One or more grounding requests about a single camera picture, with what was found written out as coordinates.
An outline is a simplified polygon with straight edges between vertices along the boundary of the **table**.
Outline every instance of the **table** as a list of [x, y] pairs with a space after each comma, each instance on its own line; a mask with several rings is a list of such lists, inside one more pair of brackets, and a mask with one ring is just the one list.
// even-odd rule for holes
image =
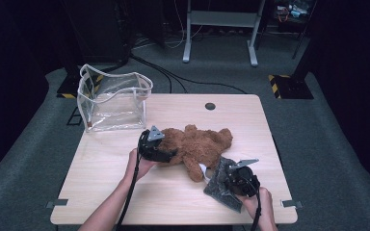
[[[206, 103], [214, 103], [207, 110]], [[198, 129], [219, 131], [228, 128], [232, 146], [223, 154], [236, 162], [258, 158], [250, 165], [261, 185], [273, 195], [276, 223], [293, 223], [297, 213], [284, 208], [281, 200], [291, 195], [281, 169], [272, 135], [256, 95], [247, 94], [152, 94], [146, 101], [149, 129]], [[66, 206], [55, 206], [54, 224], [81, 224], [115, 188], [125, 171], [128, 153], [137, 145], [143, 130], [84, 133], [59, 194]], [[252, 219], [228, 209], [203, 193], [206, 183], [193, 182], [183, 165], [154, 167], [141, 179], [123, 224], [247, 224]]]
[[258, 66], [256, 53], [254, 50], [254, 41], [257, 36], [264, 4], [266, 0], [260, 0], [257, 13], [229, 13], [229, 12], [209, 12], [192, 11], [191, 0], [188, 0], [186, 43], [183, 63], [188, 63], [191, 56], [191, 25], [209, 25], [209, 26], [231, 26], [253, 28], [251, 40], [247, 41], [251, 65]]

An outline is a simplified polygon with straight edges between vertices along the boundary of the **teddy bear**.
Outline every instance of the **teddy bear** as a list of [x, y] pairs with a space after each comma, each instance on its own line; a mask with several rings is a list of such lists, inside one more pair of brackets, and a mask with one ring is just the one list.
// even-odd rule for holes
[[222, 153], [230, 148], [233, 137], [229, 129], [219, 132], [199, 130], [196, 125], [190, 124], [184, 131], [167, 128], [161, 131], [165, 137], [158, 145], [162, 151], [176, 151], [169, 163], [161, 166], [173, 166], [184, 163], [189, 177], [194, 182], [203, 180], [203, 172], [199, 164], [215, 170]]

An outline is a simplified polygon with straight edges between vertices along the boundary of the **round hole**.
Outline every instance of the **round hole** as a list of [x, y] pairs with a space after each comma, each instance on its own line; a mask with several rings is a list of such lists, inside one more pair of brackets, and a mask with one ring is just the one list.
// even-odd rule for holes
[[216, 106], [213, 103], [207, 103], [207, 104], [205, 104], [205, 108], [209, 111], [212, 111], [216, 108]]

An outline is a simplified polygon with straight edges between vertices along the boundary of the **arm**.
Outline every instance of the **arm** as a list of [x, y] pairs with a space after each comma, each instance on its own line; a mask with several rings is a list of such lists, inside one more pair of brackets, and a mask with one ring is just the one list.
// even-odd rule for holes
[[[273, 213], [273, 199], [272, 194], [263, 187], [260, 187], [260, 202], [261, 202], [261, 216], [259, 218], [258, 226], [261, 231], [276, 231], [278, 228], [275, 224], [275, 215]], [[251, 218], [254, 218], [256, 208], [258, 205], [257, 197], [247, 197], [236, 195], [243, 205], [245, 205]]]
[[[113, 192], [101, 203], [100, 206], [89, 216], [79, 230], [112, 230], [119, 212], [124, 205], [125, 199], [131, 186], [134, 175], [134, 168], [137, 161], [137, 149], [133, 149], [129, 154], [127, 168], [122, 179]], [[155, 165], [155, 162], [146, 159], [140, 160], [137, 181], [145, 176]]]

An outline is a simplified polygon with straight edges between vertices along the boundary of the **cable on floor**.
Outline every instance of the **cable on floor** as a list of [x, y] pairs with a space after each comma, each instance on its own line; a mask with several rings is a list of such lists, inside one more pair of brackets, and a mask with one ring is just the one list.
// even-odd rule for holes
[[[170, 77], [172, 77], [174, 80], [176, 80], [182, 86], [182, 88], [184, 89], [184, 92], [185, 93], [188, 93], [188, 91], [185, 89], [185, 86], [179, 81], [179, 79], [180, 80], [183, 80], [183, 81], [187, 81], [187, 82], [193, 83], [193, 84], [223, 86], [223, 87], [227, 87], [227, 88], [239, 90], [240, 92], [242, 92], [244, 94], [248, 94], [244, 90], [241, 90], [239, 88], [236, 88], [236, 87], [234, 87], [232, 85], [221, 84], [221, 83], [198, 82], [198, 81], [189, 80], [189, 79], [186, 79], [186, 78], [177, 76], [177, 75], [173, 74], [172, 72], [164, 69], [163, 67], [161, 67], [161, 66], [159, 66], [157, 64], [152, 64], [152, 63], [144, 60], [143, 58], [140, 58], [140, 57], [135, 56], [133, 54], [130, 54], [130, 58], [132, 58], [133, 60], [138, 61], [138, 62], [140, 62], [142, 64], [148, 65], [148, 66], [150, 66], [152, 68], [155, 68], [156, 70], [158, 70], [161, 73], [163, 73], [169, 80], [170, 80]], [[170, 80], [170, 93], [172, 93], [172, 82], [171, 82], [171, 80]]]

